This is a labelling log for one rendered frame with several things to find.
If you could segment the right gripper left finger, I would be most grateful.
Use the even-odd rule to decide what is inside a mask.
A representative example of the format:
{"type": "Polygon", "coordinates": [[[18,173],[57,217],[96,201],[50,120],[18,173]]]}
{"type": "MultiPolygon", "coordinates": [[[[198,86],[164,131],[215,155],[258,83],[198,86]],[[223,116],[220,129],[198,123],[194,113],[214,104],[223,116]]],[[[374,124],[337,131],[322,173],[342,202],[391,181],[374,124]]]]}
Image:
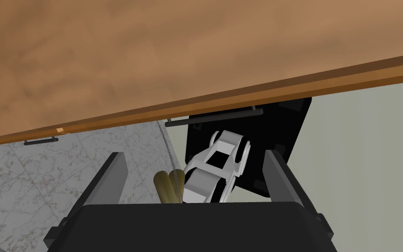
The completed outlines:
{"type": "Polygon", "coordinates": [[[63,221],[85,205],[119,203],[129,171],[124,152],[112,152],[63,221]]]}

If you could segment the olive rounded object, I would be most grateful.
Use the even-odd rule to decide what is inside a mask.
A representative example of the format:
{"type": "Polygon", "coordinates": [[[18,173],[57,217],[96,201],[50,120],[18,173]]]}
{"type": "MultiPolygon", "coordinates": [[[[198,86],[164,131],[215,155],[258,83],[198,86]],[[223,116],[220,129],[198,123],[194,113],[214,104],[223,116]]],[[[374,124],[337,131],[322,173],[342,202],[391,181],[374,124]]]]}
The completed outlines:
{"type": "Polygon", "coordinates": [[[173,169],[170,173],[159,171],[153,182],[161,203],[183,203],[185,173],[173,169]]]}

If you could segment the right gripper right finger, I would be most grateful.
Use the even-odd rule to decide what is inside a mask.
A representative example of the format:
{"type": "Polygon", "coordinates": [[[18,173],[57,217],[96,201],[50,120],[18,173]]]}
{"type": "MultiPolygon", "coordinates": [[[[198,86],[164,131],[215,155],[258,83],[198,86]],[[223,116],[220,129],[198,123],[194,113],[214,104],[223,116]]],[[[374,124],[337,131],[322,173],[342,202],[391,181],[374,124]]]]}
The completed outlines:
{"type": "Polygon", "coordinates": [[[322,216],[277,150],[265,151],[262,172],[272,202],[296,202],[315,217],[322,216]]]}

